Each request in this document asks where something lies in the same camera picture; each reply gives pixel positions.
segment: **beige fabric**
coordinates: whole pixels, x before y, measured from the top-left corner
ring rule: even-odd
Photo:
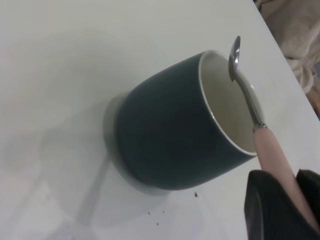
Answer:
[[[313,68],[320,62],[320,0],[275,0],[261,14],[303,91],[320,89]]]

